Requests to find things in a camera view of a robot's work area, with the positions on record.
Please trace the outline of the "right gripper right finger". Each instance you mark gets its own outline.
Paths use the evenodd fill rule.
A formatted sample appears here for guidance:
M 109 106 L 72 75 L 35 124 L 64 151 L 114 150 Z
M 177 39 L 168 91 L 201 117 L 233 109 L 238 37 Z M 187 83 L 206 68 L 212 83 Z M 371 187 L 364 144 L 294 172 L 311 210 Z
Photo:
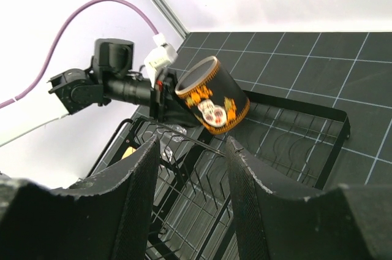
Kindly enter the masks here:
M 308 187 L 226 142 L 241 259 L 390 259 L 391 186 Z

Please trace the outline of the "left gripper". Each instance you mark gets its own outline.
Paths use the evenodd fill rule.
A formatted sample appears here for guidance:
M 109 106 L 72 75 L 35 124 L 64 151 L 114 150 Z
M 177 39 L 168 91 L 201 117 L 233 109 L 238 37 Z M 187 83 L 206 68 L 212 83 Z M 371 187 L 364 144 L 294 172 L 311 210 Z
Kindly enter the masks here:
M 176 124 L 182 127 L 194 128 L 199 121 L 194 114 L 176 100 L 176 72 L 163 68 L 157 75 L 149 103 L 149 117 L 165 124 Z

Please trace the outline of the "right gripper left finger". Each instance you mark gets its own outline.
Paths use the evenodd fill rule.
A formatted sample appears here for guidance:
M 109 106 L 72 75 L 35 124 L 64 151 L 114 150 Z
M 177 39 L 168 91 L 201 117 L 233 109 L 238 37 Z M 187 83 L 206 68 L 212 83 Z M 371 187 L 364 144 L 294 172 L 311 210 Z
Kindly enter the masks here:
M 2 259 L 143 259 L 160 142 L 70 188 L 1 180 Z

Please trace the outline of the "black red skull mug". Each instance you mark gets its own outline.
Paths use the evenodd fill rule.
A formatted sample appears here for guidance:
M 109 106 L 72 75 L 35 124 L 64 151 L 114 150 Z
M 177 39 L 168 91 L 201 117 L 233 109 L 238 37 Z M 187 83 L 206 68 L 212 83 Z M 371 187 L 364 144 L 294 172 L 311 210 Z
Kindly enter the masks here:
M 250 100 L 215 56 L 198 62 L 175 87 L 177 97 L 214 135 L 238 125 L 250 109 Z

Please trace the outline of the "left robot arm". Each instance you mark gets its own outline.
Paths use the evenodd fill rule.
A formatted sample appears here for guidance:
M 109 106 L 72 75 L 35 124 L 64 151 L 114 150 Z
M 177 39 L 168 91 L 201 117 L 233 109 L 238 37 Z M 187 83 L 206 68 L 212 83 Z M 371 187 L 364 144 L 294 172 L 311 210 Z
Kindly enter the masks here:
M 156 48 L 145 59 L 148 76 L 133 71 L 134 43 L 123 39 L 97 39 L 90 66 L 70 69 L 51 78 L 55 94 L 73 115 L 92 104 L 121 101 L 143 105 L 160 123 L 197 127 L 200 123 L 175 93 L 176 72 L 169 67 L 178 54 L 163 35 L 155 36 Z

